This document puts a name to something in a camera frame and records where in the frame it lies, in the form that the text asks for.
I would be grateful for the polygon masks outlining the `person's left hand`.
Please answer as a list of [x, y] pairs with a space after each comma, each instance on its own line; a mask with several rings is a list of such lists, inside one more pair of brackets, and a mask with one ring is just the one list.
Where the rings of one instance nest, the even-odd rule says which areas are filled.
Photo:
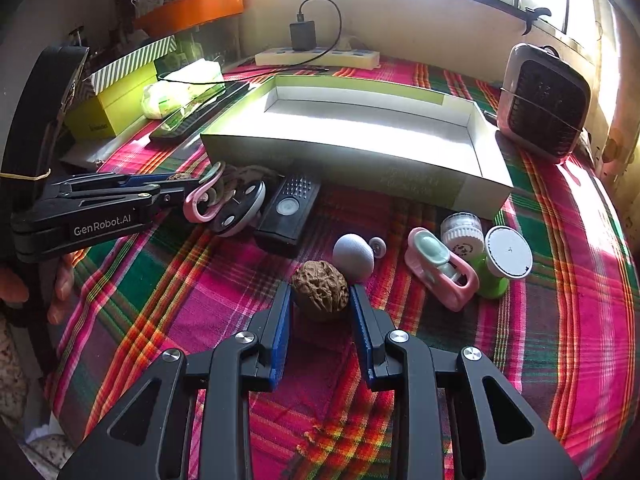
[[[70, 299], [74, 284], [73, 255], [65, 255], [61, 258], [56, 269], [55, 282], [48, 310], [48, 321], [52, 325], [61, 324], [70, 308], [67, 301]], [[10, 269], [1, 268], [0, 273], [1, 299], [10, 306], [24, 304], [29, 298], [27, 286]]]

